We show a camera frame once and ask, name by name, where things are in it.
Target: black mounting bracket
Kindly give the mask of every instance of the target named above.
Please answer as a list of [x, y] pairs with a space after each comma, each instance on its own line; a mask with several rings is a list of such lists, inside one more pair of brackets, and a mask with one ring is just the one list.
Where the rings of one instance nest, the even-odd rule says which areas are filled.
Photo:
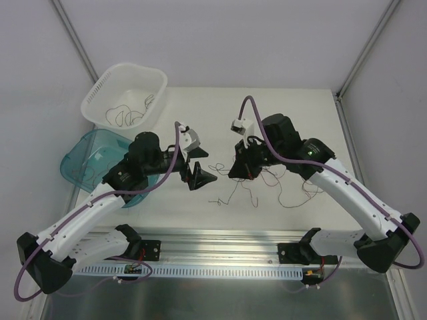
[[[300, 255], [301, 244], [300, 243], [278, 243], [278, 255], [279, 263], [281, 265], [321, 265], [322, 257], [316, 253], [312, 253], [310, 262], [301, 261], [299, 259], [293, 259], [292, 257], [298, 257]], [[336, 265], [338, 263], [338, 257], [336, 255], [327, 255], [324, 257], [325, 265]]]
[[161, 241], [159, 240], [141, 240], [139, 249], [144, 252], [142, 261], [159, 261]]

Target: thin wire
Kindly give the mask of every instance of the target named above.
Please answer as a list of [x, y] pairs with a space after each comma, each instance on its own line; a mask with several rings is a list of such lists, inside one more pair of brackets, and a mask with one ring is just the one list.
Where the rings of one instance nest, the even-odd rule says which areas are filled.
[[124, 125], [126, 127], [129, 127], [131, 125], [135, 124], [135, 120], [143, 119], [144, 115], [147, 113], [149, 106], [154, 102], [154, 95], [149, 95], [147, 98], [145, 98], [144, 106], [145, 111], [139, 112], [135, 110], [131, 110], [131, 108], [128, 105], [118, 105], [117, 107], [110, 108], [105, 112], [105, 120], [110, 125], [113, 125], [113, 123], [109, 119], [109, 115], [112, 113], [115, 113], [114, 111], [118, 111], [117, 115], [114, 117], [115, 125], [118, 127], [123, 127]]
[[[124, 279], [120, 279], [119, 283], [124, 283], [124, 284], [131, 284], [131, 283], [139, 283], [142, 282], [144, 280], [146, 280], [150, 275], [153, 274], [153, 268], [151, 267], [151, 265], [143, 262], [143, 261], [138, 261], [138, 260], [133, 260], [133, 259], [126, 259], [126, 258], [122, 258], [122, 257], [111, 257], [111, 259], [113, 260], [120, 260], [120, 261], [127, 261], [127, 262], [132, 262], [132, 263], [139, 263], [140, 265], [143, 265], [144, 267], [147, 267], [149, 269], [149, 273], [147, 275], [144, 275], [143, 277], [138, 277], [138, 279], [136, 280], [124, 280]], [[117, 277], [106, 277], [104, 279], [102, 279], [101, 281], [97, 282], [95, 285], [93, 285], [92, 287], [90, 287], [88, 290], [85, 290], [83, 292], [80, 293], [73, 293], [73, 294], [68, 294], [68, 293], [61, 293], [56, 291], [55, 294], [64, 297], [64, 298], [76, 298], [76, 297], [81, 297], [82, 295], [86, 295], [89, 292], [92, 292], [93, 290], [95, 290], [96, 288], [98, 288], [100, 285], [104, 284], [107, 281], [110, 280], [116, 280]]]
[[[140, 251], [140, 254], [139, 254], [138, 261], [142, 261], [142, 259], [144, 258], [144, 256], [145, 256], [145, 249], [142, 248], [142, 250]], [[137, 263], [135, 266], [134, 265], [135, 265], [135, 263], [132, 265], [132, 268], [138, 268], [141, 265], [141, 263]]]
[[316, 167], [321, 167], [321, 168], [326, 169], [326, 170], [332, 172], [333, 174], [337, 175], [339, 178], [343, 179], [348, 185], [351, 185], [355, 190], [357, 190], [357, 192], [359, 192], [359, 194], [361, 194], [363, 196], [363, 198], [365, 198], [367, 200], [367, 202], [369, 202], [383, 216], [385, 216], [385, 218], [387, 218], [387, 220], [390, 220], [391, 222], [393, 222], [395, 224], [395, 226], [400, 228], [403, 231], [403, 233], [405, 233], [405, 235], [409, 238], [409, 240], [412, 242], [412, 244], [414, 245], [415, 250], [416, 250], [416, 252], [420, 258], [418, 264], [416, 264], [416, 265], [404, 265], [403, 263], [399, 263], [399, 262], [393, 262], [393, 264], [397, 265], [398, 267], [405, 268], [405, 269], [420, 269], [424, 266], [425, 258], [424, 258], [424, 253], [422, 251], [422, 248], [421, 248], [420, 244], [417, 242], [417, 240], [415, 239], [415, 237], [411, 234], [411, 232], [409, 232], [408, 228], [403, 226], [403, 224], [401, 224], [399, 221], [397, 221], [395, 218], [393, 218], [393, 216], [391, 216], [391, 214], [389, 214], [385, 209], [383, 209], [379, 204], [377, 204], [377, 202], [375, 202], [375, 200], [373, 200], [373, 198], [371, 198], [371, 196], [365, 190], [363, 190], [363, 188], [361, 188], [361, 186], [359, 186], [355, 181], [352, 181], [349, 177], [347, 177], [345, 174], [343, 174], [339, 170], [337, 170], [337, 169], [335, 169], [329, 165], [326, 165], [324, 163], [317, 162], [317, 161], [311, 161], [311, 160], [288, 159], [288, 158], [282, 157], [279, 153], [277, 153], [276, 150], [274, 150], [272, 144], [270, 143], [270, 140], [268, 139], [266, 130], [264, 129], [264, 126], [262, 125], [260, 113], [258, 112], [258, 108], [256, 107], [255, 99], [251, 95], [248, 95], [243, 100], [242, 106], [240, 107], [238, 119], [242, 118], [243, 111], [245, 109], [245, 105], [246, 105], [246, 102], [248, 100], [252, 104], [252, 109], [254, 110], [255, 118], [256, 118], [256, 121], [258, 122], [258, 127], [260, 128], [262, 137], [264, 138], [264, 141], [266, 142], [267, 148], [270, 150], [270, 152], [272, 153], [272, 155], [276, 159], [278, 159], [284, 163], [293, 163], [293, 164], [300, 164], [300, 165], [314, 165]]
[[[329, 275], [327, 275], [327, 276], [325, 277], [325, 279], [323, 279], [323, 281], [322, 281], [321, 283], [319, 283], [319, 284], [318, 284], [319, 286], [320, 286], [320, 285], [323, 285], [324, 283], [328, 282], [330, 279], [332, 279], [333, 277], [335, 277], [335, 275], [336, 275], [336, 273], [337, 273], [338, 269], [340, 268], [341, 262], [342, 262], [342, 256], [338, 259], [338, 263], [336, 264], [336, 266], [335, 266], [334, 270], [332, 270], [332, 272], [331, 272]], [[317, 288], [317, 287], [318, 287], [318, 285], [303, 286], [303, 287], [300, 287], [299, 289], [296, 289], [295, 291], [292, 291], [292, 290], [286, 289], [285, 287], [283, 287], [283, 289], [284, 289], [286, 292], [288, 292], [288, 293], [300, 293], [300, 292], [302, 292], [302, 291], [304, 291], [304, 290], [306, 290], [306, 289], [310, 289], [310, 288]]]
[[[226, 168], [226, 166], [223, 164], [223, 163], [216, 163], [215, 165], [208, 165], [207, 166], [209, 169], [211, 169], [212, 171], [216, 171], [219, 175], [223, 175], [223, 176], [226, 176], [226, 175], [228, 175], [228, 173], [230, 172], [230, 169], [225, 169]], [[262, 175], [262, 172], [260, 173], [260, 175], [261, 175], [261, 178], [263, 179], [263, 181], [264, 181], [264, 183], [268, 186], [268, 187], [275, 187], [275, 186], [277, 186], [277, 185], [279, 185], [280, 186], [280, 193], [279, 193], [279, 195], [278, 195], [278, 203], [283, 207], [283, 208], [286, 208], [286, 209], [293, 209], [293, 208], [297, 208], [297, 207], [301, 207], [302, 205], [304, 205], [304, 204], [306, 204], [309, 200], [311, 200], [311, 199], [313, 199], [318, 193], [321, 193], [321, 192], [323, 192], [323, 191], [321, 191], [321, 192], [319, 192], [318, 191], [318, 189], [317, 189], [317, 191], [306, 191], [306, 189], [304, 188], [304, 184], [305, 183], [307, 183], [306, 181], [304, 181], [303, 183], [302, 183], [302, 186], [301, 186], [301, 188], [302, 188], [302, 191], [307, 195], [307, 197], [308, 197], [308, 199], [307, 200], [305, 200], [303, 203], [300, 203], [299, 205], [293, 205], [293, 206], [287, 206], [287, 205], [284, 205], [283, 203], [282, 203], [282, 201], [281, 201], [281, 199], [280, 199], [280, 197], [281, 197], [281, 195], [282, 195], [282, 193], [283, 193], [283, 188], [282, 188], [282, 183], [280, 182], [280, 178], [282, 178], [285, 174], [286, 174], [286, 169], [285, 169], [285, 171], [282, 173], [282, 175], [280, 175], [279, 177], [278, 177], [278, 174], [277, 173], [274, 173], [274, 172], [272, 172], [272, 171], [270, 171], [270, 167], [265, 167], [264, 169], [262, 169], [262, 172], [268, 172], [270, 175], [272, 175], [275, 179], [276, 179], [276, 181], [277, 181], [277, 183], [276, 184], [274, 184], [274, 185], [270, 185], [267, 181], [266, 181], [266, 179], [265, 179], [265, 177]], [[218, 197], [218, 199], [217, 200], [209, 200], [208, 202], [209, 203], [217, 203], [218, 205], [229, 205], [230, 204], [230, 201], [231, 201], [231, 199], [232, 199], [232, 197], [233, 197], [233, 195], [234, 195], [234, 193], [236, 192], [236, 190], [237, 190], [237, 188], [238, 188], [238, 185], [240, 184], [241, 186], [242, 186], [242, 188], [243, 189], [246, 189], [246, 190], [248, 190], [249, 191], [249, 194], [250, 194], [250, 197], [251, 197], [251, 204], [252, 204], [252, 206], [254, 207], [254, 208], [258, 208], [258, 205], [259, 205], [259, 199], [258, 199], [258, 197], [254, 197], [254, 195], [253, 195], [253, 193], [252, 193], [252, 190], [250, 189], [250, 188], [248, 188], [248, 187], [245, 187], [244, 186], [244, 184], [243, 184], [243, 182], [245, 181], [245, 179], [232, 179], [233, 181], [235, 181], [236, 182], [236, 186], [234, 187], [234, 189], [233, 189], [233, 191], [232, 191], [232, 193], [230, 194], [230, 196], [228, 197], [228, 200], [227, 201], [224, 201], [224, 200], [222, 200], [221, 198], [219, 198]]]
[[258, 197], [255, 197], [256, 203], [254, 203], [254, 197], [252, 196], [252, 190], [251, 190], [251, 189], [249, 189], [249, 188], [247, 188], [247, 187], [245, 187], [245, 186], [243, 185], [243, 181], [240, 181], [240, 185], [242, 186], [242, 188], [243, 188], [243, 189], [246, 189], [246, 190], [248, 190], [248, 191], [249, 191], [249, 194], [250, 194], [250, 196], [251, 196], [251, 203], [252, 203], [252, 206], [253, 206], [254, 208], [258, 208]]
[[219, 198], [219, 197], [218, 197], [218, 200], [209, 200], [208, 202], [209, 202], [209, 203], [217, 203], [218, 205], [221, 205], [221, 204], [223, 204], [223, 205], [229, 205], [229, 204], [230, 204], [230, 200], [231, 200], [231, 199], [232, 199], [232, 197], [233, 197], [233, 194], [236, 192], [236, 189], [237, 189], [237, 188], [238, 188], [238, 186], [239, 186], [239, 183], [240, 183], [240, 180], [236, 183], [236, 186], [234, 187], [232, 194], [228, 197], [227, 202], [223, 201], [223, 200], [222, 200], [221, 198]]
[[100, 171], [100, 172], [95, 176], [95, 178], [93, 178], [93, 181], [92, 181], [92, 187], [93, 187], [93, 189], [95, 189], [95, 188], [96, 188], [96, 185], [98, 184], [98, 183], [96, 183], [96, 185], [95, 185], [96, 179], [97, 179], [100, 175], [103, 175], [104, 173], [107, 173], [108, 171], [109, 171], [108, 169], [103, 170], [103, 171]]
[[270, 187], [275, 187], [276, 185], [279, 185], [279, 187], [280, 187], [280, 192], [279, 192], [279, 195], [278, 195], [278, 202], [279, 202], [279, 204], [283, 207], [283, 208], [286, 208], [286, 209], [293, 209], [293, 208], [298, 208], [298, 207], [301, 207], [302, 205], [305, 205], [308, 201], [310, 201], [311, 199], [313, 199], [319, 192], [318, 192], [318, 190], [319, 190], [319, 187], [317, 187], [317, 190], [316, 191], [312, 191], [312, 193], [314, 193], [314, 195], [311, 195], [308, 191], [305, 191], [305, 188], [304, 188], [304, 184], [306, 183], [306, 181], [304, 181], [303, 183], [302, 183], [302, 186], [301, 186], [301, 189], [303, 190], [303, 191], [305, 191], [304, 193], [306, 194], [306, 196], [308, 197], [308, 199], [306, 199], [303, 203], [300, 203], [299, 205], [284, 205], [283, 203], [282, 203], [282, 200], [280, 199], [280, 197], [282, 196], [282, 193], [283, 193], [283, 187], [282, 187], [282, 184], [281, 184], [281, 182], [280, 182], [280, 180], [276, 177], [276, 175], [274, 174], [274, 173], [272, 173], [270, 170], [268, 170], [268, 169], [265, 169], [265, 172], [268, 172], [269, 174], [271, 174], [276, 180], [277, 180], [277, 183], [275, 184], [275, 185], [269, 185]]
[[320, 265], [320, 268], [317, 269], [315, 272], [321, 271], [322, 274], [324, 273], [324, 267], [325, 267], [325, 257], [321, 257], [322, 258], [322, 264]]

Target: white plastic basket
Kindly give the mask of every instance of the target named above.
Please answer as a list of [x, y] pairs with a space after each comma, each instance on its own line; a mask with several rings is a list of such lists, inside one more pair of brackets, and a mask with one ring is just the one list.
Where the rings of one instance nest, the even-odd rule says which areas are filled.
[[99, 78], [83, 100], [81, 113], [99, 128], [134, 139], [159, 119], [166, 85], [167, 77], [159, 69], [120, 63]]

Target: white table surface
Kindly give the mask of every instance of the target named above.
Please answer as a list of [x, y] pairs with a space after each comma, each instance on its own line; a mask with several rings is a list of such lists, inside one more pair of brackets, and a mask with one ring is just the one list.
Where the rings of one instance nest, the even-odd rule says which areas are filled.
[[[302, 139], [316, 137], [322, 140], [352, 172], [350, 156], [329, 90], [168, 88], [168, 104], [153, 129], [159, 135], [161, 148], [165, 149], [174, 143], [173, 122], [178, 120], [196, 130], [201, 147], [209, 153], [208, 158], [200, 159], [203, 169], [216, 174], [207, 168], [216, 163], [223, 163], [226, 168], [230, 168], [234, 145], [241, 139], [241, 136], [230, 131], [230, 126], [239, 113], [244, 97], [249, 94], [254, 96], [262, 118], [274, 113], [287, 115]], [[255, 120], [250, 104], [246, 107], [244, 117]], [[284, 167], [275, 166], [272, 170], [282, 173]], [[302, 180], [298, 175], [287, 172], [280, 181], [284, 189], [282, 203], [298, 205], [307, 199], [301, 190]], [[228, 199], [236, 182], [226, 176], [218, 176], [216, 182], [190, 192], [187, 185], [180, 181], [179, 173], [174, 173], [142, 203], [112, 213], [94, 231], [113, 229], [123, 223], [135, 228], [259, 231], [305, 231], [312, 227], [334, 230], [360, 228], [325, 193], [317, 194], [301, 207], [285, 209], [278, 203], [279, 186], [268, 187], [261, 177], [244, 185], [250, 187], [254, 197], [258, 197], [257, 208], [251, 204], [249, 191], [240, 185], [229, 205], [218, 206], [208, 202], [218, 197], [224, 201]], [[87, 193], [81, 191], [77, 201], [82, 201], [86, 196]]]

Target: gray string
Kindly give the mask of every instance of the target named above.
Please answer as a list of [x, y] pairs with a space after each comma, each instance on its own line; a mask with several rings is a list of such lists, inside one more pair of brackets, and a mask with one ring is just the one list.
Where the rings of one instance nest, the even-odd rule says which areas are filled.
[[[226, 166], [223, 163], [216, 163], [215, 165], [208, 165], [207, 167], [209, 169], [211, 169], [212, 171], [216, 171], [218, 174], [223, 175], [223, 176], [228, 175], [228, 173], [230, 172], [230, 169], [226, 169]], [[266, 173], [269, 173], [270, 175], [272, 175], [276, 179], [277, 182], [275, 184], [269, 184], [266, 181], [265, 177], [263, 176], [263, 174], [262, 174], [263, 172], [266, 172]], [[291, 205], [291, 206], [284, 205], [282, 203], [282, 200], [280, 199], [280, 197], [282, 196], [282, 193], [283, 193], [283, 187], [282, 187], [282, 183], [280, 181], [280, 178], [282, 178], [286, 174], [286, 172], [287, 172], [287, 170], [285, 169], [285, 171], [282, 173], [282, 175], [278, 176], [277, 173], [274, 173], [274, 172], [270, 171], [270, 167], [265, 167], [265, 168], [262, 169], [262, 172], [260, 173], [261, 178], [263, 179], [264, 183], [268, 187], [275, 187], [275, 186], [279, 185], [279, 187], [280, 187], [280, 193], [278, 195], [278, 203], [283, 208], [293, 209], [293, 208], [301, 207], [302, 205], [305, 205], [308, 201], [310, 201], [311, 199], [313, 199], [318, 193], [323, 193], [323, 191], [319, 191], [319, 187], [317, 187], [317, 186], [316, 186], [316, 190], [315, 191], [307, 190], [305, 188], [305, 185], [313, 185], [313, 184], [309, 183], [308, 181], [306, 181], [304, 179], [302, 179], [303, 183], [302, 183], [302, 186], [301, 186], [301, 190], [304, 192], [304, 194], [308, 198], [304, 202], [300, 203], [299, 205]], [[218, 205], [223, 205], [223, 204], [224, 205], [229, 205], [230, 201], [231, 201], [231, 199], [232, 199], [232, 197], [234, 195], [234, 193], [236, 192], [236, 190], [238, 188], [238, 186], [241, 185], [242, 188], [244, 188], [244, 189], [246, 189], [246, 190], [249, 191], [249, 194], [250, 194], [250, 197], [251, 197], [252, 206], [255, 207], [255, 208], [258, 208], [258, 205], [259, 205], [258, 197], [254, 197], [253, 194], [252, 194], [252, 190], [250, 188], [248, 188], [248, 187], [245, 187], [243, 185], [244, 181], [252, 181], [252, 180], [245, 180], [245, 179], [232, 179], [232, 180], [236, 182], [236, 186], [234, 187], [234, 189], [233, 189], [232, 193], [230, 194], [230, 196], [228, 197], [227, 201], [224, 201], [224, 200], [222, 200], [221, 198], [218, 197], [217, 200], [209, 200], [208, 202], [209, 203], [217, 203]]]
[[118, 105], [117, 107], [110, 108], [105, 112], [105, 120], [107, 120], [110, 125], [113, 125], [113, 123], [111, 123], [111, 121], [108, 119], [109, 113], [111, 113], [111, 111], [119, 109], [119, 113], [114, 118], [115, 125], [117, 125], [118, 127], [123, 127], [124, 125], [126, 127], [129, 127], [135, 124], [135, 120], [143, 119], [143, 116], [147, 113], [147, 110], [149, 106], [153, 103], [153, 101], [154, 95], [149, 95], [147, 98], [145, 98], [145, 111], [143, 113], [131, 110], [128, 105]]

